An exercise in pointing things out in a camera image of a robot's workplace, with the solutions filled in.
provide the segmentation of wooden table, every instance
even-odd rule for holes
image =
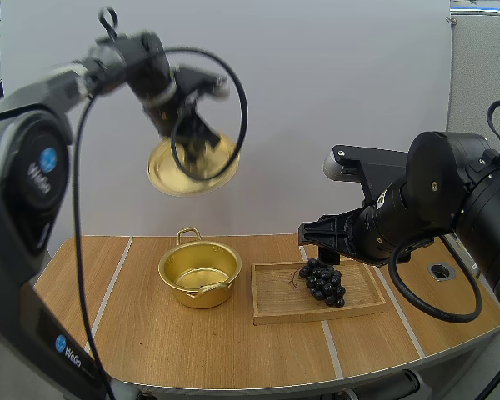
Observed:
[[[158,386],[169,393],[228,395],[290,393],[335,388],[455,353],[500,330],[500,308],[482,285],[479,318],[466,324],[438,321],[419,312],[394,289],[387,267],[375,269],[386,298],[384,312],[322,322],[253,326],[251,264],[300,261],[317,249],[298,237],[215,237],[235,248],[242,271],[233,296],[206,310],[176,302],[158,275],[173,237],[85,237],[87,308],[107,371],[124,382]],[[67,240],[35,288],[79,343],[86,342],[76,284],[74,243]],[[436,281],[430,263],[447,263],[455,279]],[[399,266],[421,298],[453,313],[473,310],[473,291],[438,239]]]

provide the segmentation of gold pot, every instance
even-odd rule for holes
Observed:
[[[191,231],[197,240],[181,244],[182,233]],[[178,232],[176,244],[159,262],[159,276],[174,297],[191,308],[211,308],[228,300],[241,272],[241,256],[226,244],[202,240],[195,227]]]

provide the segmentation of pot handle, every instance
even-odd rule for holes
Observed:
[[[202,236],[200,236],[200,232],[195,228],[195,227],[185,227],[184,229],[180,230],[176,234],[176,244],[179,246],[181,242],[181,236],[182,233],[185,232],[194,232],[195,235],[197,235],[198,240],[202,240]]]
[[[227,285],[225,282],[217,282],[213,285],[205,285],[198,289],[198,292],[185,292],[190,298],[200,298],[204,293],[211,292],[212,290],[222,289],[227,290],[231,286]]]

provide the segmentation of white wall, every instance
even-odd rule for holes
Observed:
[[[97,13],[105,3],[4,2],[5,93],[85,54],[104,33]],[[357,184],[324,177],[323,159],[334,144],[407,150],[420,132],[445,128],[448,0],[110,3],[120,32],[148,28],[165,46],[199,46],[226,59],[247,91],[249,127],[228,185],[201,197],[169,197],[148,181],[158,135],[131,91],[101,100],[82,145],[85,233],[173,235],[187,225],[206,235],[295,232],[302,221],[363,200]],[[214,127],[236,134],[235,96],[201,111]],[[70,113],[74,125],[78,114]],[[71,235],[67,196],[50,252]]]

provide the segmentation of robotic arm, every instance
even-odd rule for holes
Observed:
[[[171,69],[154,33],[118,36],[117,16],[108,11],[113,25],[100,14],[108,37],[97,40],[84,59],[0,101],[0,339],[67,398],[85,400],[104,399],[103,383],[111,378],[29,283],[43,262],[67,187],[73,135],[65,113],[126,83],[159,135],[180,144],[192,166],[205,143],[214,148],[219,141],[196,112],[197,101],[204,94],[226,94],[225,77],[191,67]],[[233,78],[229,67],[227,72]]]
[[[500,102],[487,113],[495,133],[492,116],[497,107]],[[408,153],[335,146],[324,172],[332,180],[360,182],[365,201],[357,210],[303,223],[300,244],[318,245],[319,257],[331,263],[338,263],[339,254],[370,265],[389,263],[393,282],[413,305],[436,318],[464,323],[481,310],[479,290],[469,274],[477,311],[462,318],[444,317],[420,304],[396,270],[396,263],[409,261],[415,248],[455,232],[500,301],[500,153],[485,137],[425,132]]]

